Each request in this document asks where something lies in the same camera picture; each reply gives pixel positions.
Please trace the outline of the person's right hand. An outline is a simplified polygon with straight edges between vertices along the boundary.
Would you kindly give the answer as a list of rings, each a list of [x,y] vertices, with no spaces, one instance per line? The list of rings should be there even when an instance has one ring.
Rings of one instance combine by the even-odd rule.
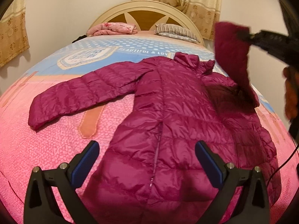
[[[291,83],[290,67],[283,70],[285,77],[285,115],[289,121],[292,121],[298,115],[298,93]]]

